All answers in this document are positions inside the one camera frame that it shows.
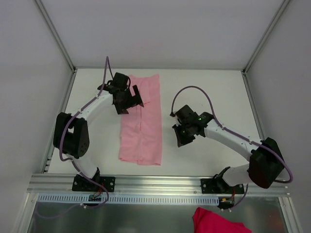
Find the red t shirt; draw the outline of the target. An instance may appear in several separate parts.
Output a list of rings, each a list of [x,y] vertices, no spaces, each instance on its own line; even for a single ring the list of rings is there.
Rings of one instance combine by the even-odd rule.
[[[251,233],[243,223],[231,222],[220,215],[198,207],[192,217],[195,233]]]

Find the right aluminium frame post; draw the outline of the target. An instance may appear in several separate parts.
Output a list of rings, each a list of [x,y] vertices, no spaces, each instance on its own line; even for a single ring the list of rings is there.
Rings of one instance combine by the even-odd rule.
[[[246,63],[245,67],[242,70],[242,75],[246,75],[247,72],[252,67],[253,63],[256,61],[257,57],[260,55],[262,49],[264,48],[265,44],[267,43],[271,33],[276,28],[278,22],[280,21],[281,17],[284,15],[285,11],[289,7],[291,0],[283,0],[276,10],[274,16],[272,17],[270,23],[268,24],[267,28],[265,29],[262,37],[260,38],[258,44],[256,45],[255,50],[253,51],[251,57],[249,58],[248,62]]]

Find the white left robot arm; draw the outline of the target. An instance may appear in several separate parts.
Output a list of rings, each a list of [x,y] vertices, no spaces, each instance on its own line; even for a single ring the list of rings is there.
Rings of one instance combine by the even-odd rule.
[[[118,115],[129,114],[129,109],[141,106],[138,87],[131,85],[128,76],[115,73],[113,79],[102,83],[99,92],[76,113],[61,112],[56,118],[53,146],[59,150],[60,160],[70,161],[78,174],[83,177],[83,185],[90,191],[100,185],[100,171],[86,157],[90,139],[88,127],[106,107],[113,105]]]

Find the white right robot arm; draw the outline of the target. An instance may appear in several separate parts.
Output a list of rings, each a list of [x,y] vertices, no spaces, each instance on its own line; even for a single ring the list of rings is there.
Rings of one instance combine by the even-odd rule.
[[[226,167],[217,176],[214,185],[219,192],[226,193],[243,183],[254,183],[267,189],[276,181],[285,168],[280,149],[275,140],[253,140],[219,124],[207,112],[198,115],[188,105],[172,112],[176,119],[173,125],[178,147],[193,142],[196,136],[207,137],[232,149],[247,160],[247,164]]]

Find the left aluminium frame post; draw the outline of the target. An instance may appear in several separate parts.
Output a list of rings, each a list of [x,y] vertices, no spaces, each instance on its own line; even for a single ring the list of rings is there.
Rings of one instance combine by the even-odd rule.
[[[65,59],[65,62],[67,64],[67,66],[69,67],[70,71],[72,73],[74,73],[76,71],[76,67],[67,51],[67,49],[64,46],[64,43],[43,3],[42,0],[34,0],[34,4],[36,5],[39,13],[41,14],[41,17],[43,19],[43,21],[45,22],[49,32],[51,33],[51,36],[53,37],[57,47],[60,50],[61,55],[63,56],[63,58]]]

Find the pink t shirt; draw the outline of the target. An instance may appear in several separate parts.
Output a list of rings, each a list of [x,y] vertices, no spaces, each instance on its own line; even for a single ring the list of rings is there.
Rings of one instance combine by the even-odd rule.
[[[138,87],[143,107],[128,109],[121,117],[119,160],[144,166],[162,162],[162,111],[159,75],[138,78],[130,75]]]

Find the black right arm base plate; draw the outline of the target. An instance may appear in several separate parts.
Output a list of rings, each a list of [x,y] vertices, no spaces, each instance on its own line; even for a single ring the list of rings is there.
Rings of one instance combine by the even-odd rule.
[[[229,186],[223,179],[203,178],[200,187],[202,194],[244,194],[243,184]]]

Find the aluminium frame post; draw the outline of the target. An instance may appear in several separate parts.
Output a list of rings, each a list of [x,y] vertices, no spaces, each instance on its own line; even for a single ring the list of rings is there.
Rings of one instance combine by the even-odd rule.
[[[257,57],[260,55],[262,49],[264,48],[265,44],[267,43],[271,33],[276,28],[278,22],[280,21],[281,17],[284,15],[285,11],[289,7],[291,0],[283,0],[276,10],[274,16],[272,17],[270,23],[268,24],[267,28],[265,29],[262,37],[260,38],[258,44],[256,45],[255,50],[253,51],[251,57],[249,58],[248,62],[246,63],[245,67],[242,70],[242,75],[246,75],[247,72],[252,67],[253,63],[256,61]]]
[[[43,19],[43,21],[45,22],[49,32],[51,33],[51,36],[53,37],[57,47],[60,50],[61,55],[63,56],[63,58],[65,59],[65,62],[67,64],[67,66],[69,67],[70,71],[72,73],[74,73],[76,71],[76,67],[67,51],[67,49],[64,46],[64,43],[43,3],[42,0],[34,0],[34,4],[36,5],[39,13],[41,14],[41,17]]]

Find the aluminium front rail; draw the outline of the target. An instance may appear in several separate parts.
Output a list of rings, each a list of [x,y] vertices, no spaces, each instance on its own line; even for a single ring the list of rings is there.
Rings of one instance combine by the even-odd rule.
[[[69,193],[72,191],[74,174],[33,174],[29,182],[29,193]],[[195,176],[135,176],[115,175],[115,194],[124,195],[202,195],[207,185],[202,184],[204,177]],[[288,197],[287,185],[275,183],[263,189],[253,183],[248,185],[247,195],[252,197]]]

